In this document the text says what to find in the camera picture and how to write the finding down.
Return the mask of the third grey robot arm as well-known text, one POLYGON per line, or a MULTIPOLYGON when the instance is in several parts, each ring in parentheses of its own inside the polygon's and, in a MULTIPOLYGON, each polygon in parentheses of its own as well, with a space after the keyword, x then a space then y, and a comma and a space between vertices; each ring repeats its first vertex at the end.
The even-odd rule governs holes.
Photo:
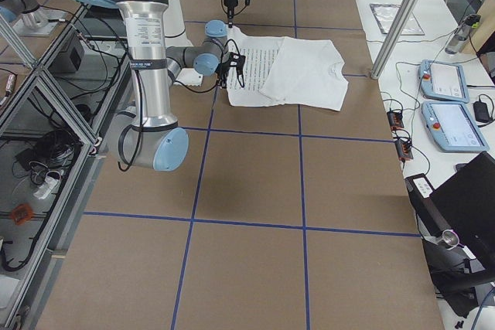
POLYGON ((49 36, 66 12, 43 8, 37 0, 1 0, 1 15, 20 36, 49 36))

